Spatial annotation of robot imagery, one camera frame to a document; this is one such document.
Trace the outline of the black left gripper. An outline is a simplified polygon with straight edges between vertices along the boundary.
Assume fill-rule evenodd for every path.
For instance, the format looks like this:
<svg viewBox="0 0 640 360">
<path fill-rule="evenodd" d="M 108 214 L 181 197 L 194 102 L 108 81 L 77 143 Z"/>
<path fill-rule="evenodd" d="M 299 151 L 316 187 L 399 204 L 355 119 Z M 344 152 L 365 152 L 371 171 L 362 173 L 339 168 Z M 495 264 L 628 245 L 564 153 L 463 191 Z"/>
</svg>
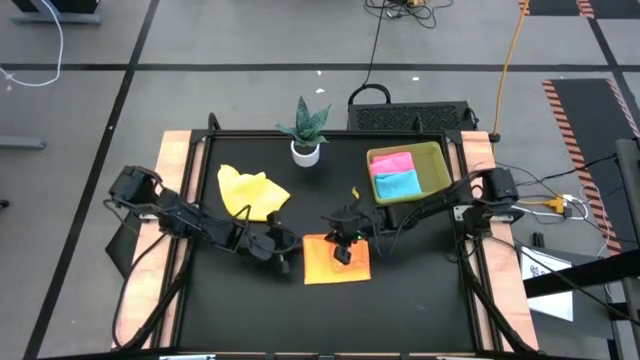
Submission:
<svg viewBox="0 0 640 360">
<path fill-rule="evenodd" d="M 277 258 L 280 274 L 290 274 L 290 262 L 285 255 L 301 246 L 299 235 L 284 225 L 276 225 L 270 226 L 265 233 L 248 228 L 246 237 L 247 249 L 252 256 L 263 262 Z"/>
</svg>

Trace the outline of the orange microfiber towel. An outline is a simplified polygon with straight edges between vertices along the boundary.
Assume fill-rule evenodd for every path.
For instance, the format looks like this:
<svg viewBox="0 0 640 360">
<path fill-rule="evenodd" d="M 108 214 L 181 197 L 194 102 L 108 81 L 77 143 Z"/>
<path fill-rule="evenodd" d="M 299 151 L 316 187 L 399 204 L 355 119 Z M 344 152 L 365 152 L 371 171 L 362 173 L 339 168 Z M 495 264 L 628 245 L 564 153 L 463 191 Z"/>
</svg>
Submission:
<svg viewBox="0 0 640 360">
<path fill-rule="evenodd" d="M 324 234 L 303 237 L 304 284 L 335 284 L 368 281 L 371 279 L 369 245 L 359 240 L 350 248 L 351 259 L 344 265 L 334 258 L 335 243 L 325 240 Z"/>
</svg>

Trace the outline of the yellow microfiber towel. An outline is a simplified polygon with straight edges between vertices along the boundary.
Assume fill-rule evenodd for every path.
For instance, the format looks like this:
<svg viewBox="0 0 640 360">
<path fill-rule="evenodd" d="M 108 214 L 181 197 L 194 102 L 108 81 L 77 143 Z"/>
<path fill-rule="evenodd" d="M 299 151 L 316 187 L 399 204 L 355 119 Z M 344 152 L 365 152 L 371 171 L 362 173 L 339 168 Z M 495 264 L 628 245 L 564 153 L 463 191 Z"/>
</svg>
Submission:
<svg viewBox="0 0 640 360">
<path fill-rule="evenodd" d="M 264 172 L 240 174 L 234 167 L 223 164 L 217 179 L 227 212 L 238 219 L 248 213 L 250 221 L 266 222 L 267 216 L 279 211 L 291 197 Z"/>
</svg>

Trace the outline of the blue microfiber towel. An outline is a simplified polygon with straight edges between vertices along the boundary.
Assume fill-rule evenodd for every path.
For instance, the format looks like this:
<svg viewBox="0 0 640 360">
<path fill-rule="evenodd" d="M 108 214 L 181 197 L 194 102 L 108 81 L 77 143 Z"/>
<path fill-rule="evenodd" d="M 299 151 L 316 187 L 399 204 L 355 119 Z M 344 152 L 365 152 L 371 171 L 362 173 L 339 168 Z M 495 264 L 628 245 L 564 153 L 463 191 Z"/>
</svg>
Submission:
<svg viewBox="0 0 640 360">
<path fill-rule="evenodd" d="M 374 181 L 380 199 L 414 196 L 422 193 L 415 170 L 377 174 L 374 176 Z"/>
</svg>

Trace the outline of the pink microfiber towel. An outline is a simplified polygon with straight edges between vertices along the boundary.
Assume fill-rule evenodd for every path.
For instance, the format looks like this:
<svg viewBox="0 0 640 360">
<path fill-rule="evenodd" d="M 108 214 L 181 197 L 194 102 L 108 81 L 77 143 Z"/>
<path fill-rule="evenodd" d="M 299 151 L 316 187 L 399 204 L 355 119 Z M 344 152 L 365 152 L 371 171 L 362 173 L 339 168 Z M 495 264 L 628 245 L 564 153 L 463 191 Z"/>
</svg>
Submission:
<svg viewBox="0 0 640 360">
<path fill-rule="evenodd" d="M 370 167 L 373 175 L 401 173 L 415 169 L 412 154 L 410 152 L 375 156 Z"/>
</svg>

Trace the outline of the green translucent plastic tray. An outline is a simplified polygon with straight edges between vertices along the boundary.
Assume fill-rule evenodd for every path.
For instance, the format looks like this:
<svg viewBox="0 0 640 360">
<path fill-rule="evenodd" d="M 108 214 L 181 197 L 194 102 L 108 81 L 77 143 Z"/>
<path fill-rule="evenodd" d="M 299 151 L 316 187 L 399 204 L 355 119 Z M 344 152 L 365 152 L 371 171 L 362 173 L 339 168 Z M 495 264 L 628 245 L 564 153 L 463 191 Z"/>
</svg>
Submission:
<svg viewBox="0 0 640 360">
<path fill-rule="evenodd" d="M 406 196 L 392 199 L 380 199 L 376 192 L 374 176 L 371 172 L 371 162 L 375 156 L 390 155 L 399 152 L 412 154 L 415 171 L 417 173 L 422 193 L 414 196 Z M 388 206 L 397 203 L 413 202 L 425 199 L 452 184 L 447 162 L 438 142 L 423 142 L 406 144 L 394 147 L 370 149 L 366 153 L 367 169 L 375 202 L 379 206 Z"/>
</svg>

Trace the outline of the black perforated computer case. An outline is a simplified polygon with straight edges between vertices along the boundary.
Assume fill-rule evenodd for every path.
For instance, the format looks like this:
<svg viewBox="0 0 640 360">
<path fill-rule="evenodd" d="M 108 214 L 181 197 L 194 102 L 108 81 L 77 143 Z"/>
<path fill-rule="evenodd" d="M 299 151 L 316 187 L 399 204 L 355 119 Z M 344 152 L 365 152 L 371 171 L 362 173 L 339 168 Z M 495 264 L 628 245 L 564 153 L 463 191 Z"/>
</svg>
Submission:
<svg viewBox="0 0 640 360">
<path fill-rule="evenodd" d="M 466 101 L 348 106 L 348 128 L 356 131 L 475 131 L 478 123 Z"/>
</svg>

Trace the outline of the wooden table side board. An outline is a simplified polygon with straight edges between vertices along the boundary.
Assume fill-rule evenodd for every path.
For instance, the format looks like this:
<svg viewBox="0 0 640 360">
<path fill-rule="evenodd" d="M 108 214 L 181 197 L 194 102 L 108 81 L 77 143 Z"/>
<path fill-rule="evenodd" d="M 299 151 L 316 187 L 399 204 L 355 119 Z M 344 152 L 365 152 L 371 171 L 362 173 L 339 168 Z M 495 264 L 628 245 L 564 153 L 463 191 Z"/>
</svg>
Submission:
<svg viewBox="0 0 640 360">
<path fill-rule="evenodd" d="M 462 132 L 462 146 L 469 171 L 496 166 L 487 132 Z M 530 347 L 539 348 L 508 223 L 492 220 L 492 236 L 482 242 L 493 301 L 510 326 Z"/>
<path fill-rule="evenodd" d="M 196 198 L 205 142 L 190 131 L 164 133 L 155 172 L 163 185 L 191 202 Z M 133 262 L 117 307 L 112 334 L 116 345 L 131 341 L 176 280 L 187 250 L 185 239 L 172 239 L 160 232 L 158 222 L 141 225 Z"/>
</svg>

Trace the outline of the white paper sheet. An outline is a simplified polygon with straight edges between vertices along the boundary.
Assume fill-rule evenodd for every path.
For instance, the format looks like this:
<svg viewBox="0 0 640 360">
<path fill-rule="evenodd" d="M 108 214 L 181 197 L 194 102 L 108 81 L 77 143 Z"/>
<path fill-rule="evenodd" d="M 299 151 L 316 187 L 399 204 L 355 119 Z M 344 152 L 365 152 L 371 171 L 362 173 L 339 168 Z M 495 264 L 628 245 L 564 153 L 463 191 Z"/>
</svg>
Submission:
<svg viewBox="0 0 640 360">
<path fill-rule="evenodd" d="M 572 266 L 569 261 L 527 247 L 521 248 L 520 260 L 521 275 L 524 280 L 551 274 L 553 271 L 564 270 Z M 569 322 L 574 319 L 573 293 L 571 291 L 529 298 L 528 305 L 531 310 L 551 317 Z"/>
</svg>

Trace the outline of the grey desk foot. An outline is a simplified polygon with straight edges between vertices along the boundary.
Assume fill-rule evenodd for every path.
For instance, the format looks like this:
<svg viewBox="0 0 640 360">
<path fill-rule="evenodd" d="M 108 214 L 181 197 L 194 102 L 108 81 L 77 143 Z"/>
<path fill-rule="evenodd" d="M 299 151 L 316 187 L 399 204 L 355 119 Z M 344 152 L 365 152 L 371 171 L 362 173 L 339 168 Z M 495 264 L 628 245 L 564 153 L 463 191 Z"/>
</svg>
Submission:
<svg viewBox="0 0 640 360">
<path fill-rule="evenodd" d="M 0 148 L 43 150 L 47 142 L 41 137 L 0 135 Z"/>
</svg>

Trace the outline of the grey desk base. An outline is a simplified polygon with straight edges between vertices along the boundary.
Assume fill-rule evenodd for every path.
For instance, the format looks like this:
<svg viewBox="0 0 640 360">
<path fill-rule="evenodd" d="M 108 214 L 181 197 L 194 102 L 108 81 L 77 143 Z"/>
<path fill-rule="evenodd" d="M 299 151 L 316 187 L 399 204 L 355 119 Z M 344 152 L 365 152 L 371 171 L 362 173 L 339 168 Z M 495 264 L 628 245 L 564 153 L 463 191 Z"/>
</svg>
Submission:
<svg viewBox="0 0 640 360">
<path fill-rule="evenodd" d="M 102 24 L 102 17 L 99 14 L 82 12 L 60 11 L 51 0 L 25 0 L 30 3 L 33 11 L 24 10 L 19 7 L 20 15 L 11 17 L 11 21 L 16 24 L 24 23 L 58 23 L 73 25 L 96 25 Z"/>
</svg>

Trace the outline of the black aluminium table frame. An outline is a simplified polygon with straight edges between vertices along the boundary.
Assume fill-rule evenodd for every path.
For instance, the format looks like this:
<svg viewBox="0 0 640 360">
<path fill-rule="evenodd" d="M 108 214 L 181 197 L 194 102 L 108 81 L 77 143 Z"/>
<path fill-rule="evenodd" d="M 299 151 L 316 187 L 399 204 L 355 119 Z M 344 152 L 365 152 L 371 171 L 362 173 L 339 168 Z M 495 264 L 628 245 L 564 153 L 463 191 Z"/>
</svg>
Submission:
<svg viewBox="0 0 640 360">
<path fill-rule="evenodd" d="M 320 162 L 302 169 L 276 131 L 184 131 L 205 142 L 196 198 L 217 203 L 213 169 L 224 161 L 263 170 L 292 193 L 287 216 L 301 233 L 319 231 L 319 212 L 337 206 L 342 184 L 371 199 L 369 149 L 429 140 L 426 133 L 332 131 Z M 482 243 L 470 265 L 490 306 L 447 261 L 455 235 L 453 214 L 439 214 L 411 232 L 409 248 L 381 260 L 370 282 L 319 286 L 304 285 L 301 269 L 290 281 L 222 278 L 213 252 L 187 242 L 190 269 L 153 343 L 221 360 L 417 360 L 530 347 L 493 301 Z"/>
</svg>

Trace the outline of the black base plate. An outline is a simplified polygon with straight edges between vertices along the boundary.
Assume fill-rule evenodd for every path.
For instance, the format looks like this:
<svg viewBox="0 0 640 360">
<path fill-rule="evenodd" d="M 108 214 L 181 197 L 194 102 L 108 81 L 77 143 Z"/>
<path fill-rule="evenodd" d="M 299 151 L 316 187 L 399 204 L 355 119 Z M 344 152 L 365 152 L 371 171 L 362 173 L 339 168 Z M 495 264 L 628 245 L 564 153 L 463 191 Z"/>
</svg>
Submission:
<svg viewBox="0 0 640 360">
<path fill-rule="evenodd" d="M 105 248 L 106 254 L 123 278 L 131 271 L 141 224 L 142 221 L 136 215 L 129 213 Z"/>
</svg>

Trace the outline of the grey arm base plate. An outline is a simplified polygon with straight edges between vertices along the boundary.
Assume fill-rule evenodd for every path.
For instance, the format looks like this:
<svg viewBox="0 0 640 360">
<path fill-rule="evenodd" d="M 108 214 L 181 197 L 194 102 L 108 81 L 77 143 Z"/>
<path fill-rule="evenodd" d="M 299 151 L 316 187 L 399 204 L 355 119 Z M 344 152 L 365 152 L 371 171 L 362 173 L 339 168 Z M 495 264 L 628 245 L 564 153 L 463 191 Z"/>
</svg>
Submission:
<svg viewBox="0 0 640 360">
<path fill-rule="evenodd" d="M 485 209 L 471 205 L 455 206 L 453 208 L 454 219 L 457 222 L 472 223 L 481 219 L 486 221 L 498 221 L 512 224 L 524 216 L 524 212 L 515 208 Z"/>
</svg>

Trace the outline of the black upright post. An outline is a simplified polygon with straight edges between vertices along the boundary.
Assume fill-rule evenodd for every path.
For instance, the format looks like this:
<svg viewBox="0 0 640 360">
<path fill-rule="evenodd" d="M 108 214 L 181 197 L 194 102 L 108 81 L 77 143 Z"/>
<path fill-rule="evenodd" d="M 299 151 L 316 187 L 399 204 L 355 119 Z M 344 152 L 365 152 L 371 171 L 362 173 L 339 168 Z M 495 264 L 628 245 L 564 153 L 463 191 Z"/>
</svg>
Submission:
<svg viewBox="0 0 640 360">
<path fill-rule="evenodd" d="M 638 359 L 640 360 L 640 138 L 615 142 L 617 163 L 621 173 L 636 249 L 619 255 L 619 278 Z"/>
</svg>

